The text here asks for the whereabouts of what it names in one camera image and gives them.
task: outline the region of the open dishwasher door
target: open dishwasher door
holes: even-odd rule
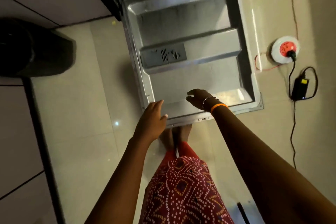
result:
[[[240,0],[116,0],[143,109],[164,99],[167,125],[211,119],[185,100],[205,89],[234,113],[261,109]]]

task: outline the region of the bracelet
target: bracelet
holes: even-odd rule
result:
[[[216,107],[219,107],[219,106],[225,106],[225,107],[228,108],[228,106],[227,106],[226,104],[220,103],[220,104],[214,105],[214,106],[211,108],[210,113],[212,114],[213,110],[215,110],[215,108],[216,108]]]
[[[219,99],[216,98],[216,97],[214,97],[214,96],[206,97],[206,98],[203,100],[203,104],[202,104],[202,109],[203,109],[203,110],[204,110],[204,103],[205,103],[205,101],[206,101],[207,99],[209,99],[209,98],[215,98],[215,99],[217,99],[217,100],[219,101]]]

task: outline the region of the hand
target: hand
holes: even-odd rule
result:
[[[163,100],[150,103],[145,112],[141,116],[133,137],[148,140],[152,143],[166,128],[168,115],[161,116],[161,107]]]
[[[186,100],[191,103],[194,107],[197,107],[200,110],[210,112],[211,108],[215,105],[220,103],[219,100],[216,98],[212,97],[212,95],[207,92],[206,90],[200,90],[200,89],[195,89],[191,90],[187,93],[189,97],[186,97]]]

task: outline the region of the person's left hand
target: person's left hand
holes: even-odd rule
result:
[[[148,140],[150,143],[156,140],[166,128],[168,115],[161,116],[163,100],[150,103],[141,116],[133,137]]]

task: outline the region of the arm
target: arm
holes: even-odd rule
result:
[[[163,100],[150,103],[129,140],[124,155],[85,224],[132,223],[149,145],[166,127]]]
[[[199,109],[211,96],[199,89],[188,95],[194,95],[187,100]],[[217,103],[209,98],[205,111]],[[227,107],[215,108],[212,115],[266,224],[336,223],[336,207]]]

